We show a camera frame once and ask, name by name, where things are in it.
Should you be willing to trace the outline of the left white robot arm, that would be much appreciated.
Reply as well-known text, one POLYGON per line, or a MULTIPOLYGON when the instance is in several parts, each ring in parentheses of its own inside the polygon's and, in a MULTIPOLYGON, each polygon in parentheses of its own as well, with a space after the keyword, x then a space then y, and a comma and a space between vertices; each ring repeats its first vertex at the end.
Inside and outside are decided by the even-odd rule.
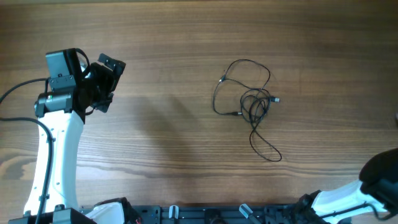
POLYGON ((34 181, 23 216, 11 223, 129 222, 131 206, 125 198, 101 202, 87 214, 78 208, 76 161, 87 108, 108 111, 126 66, 105 54, 97 62, 81 62, 84 55, 72 48, 45 56, 50 76, 31 120, 40 134, 34 181))

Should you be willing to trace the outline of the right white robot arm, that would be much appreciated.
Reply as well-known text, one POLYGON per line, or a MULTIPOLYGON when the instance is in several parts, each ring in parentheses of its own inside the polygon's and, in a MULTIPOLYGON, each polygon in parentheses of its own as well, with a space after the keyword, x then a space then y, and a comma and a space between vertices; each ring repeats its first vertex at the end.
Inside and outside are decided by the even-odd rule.
POLYGON ((358 180, 304 195, 292 212, 292 222, 337 224, 369 212, 379 221, 397 215, 397 149, 372 157, 358 180))

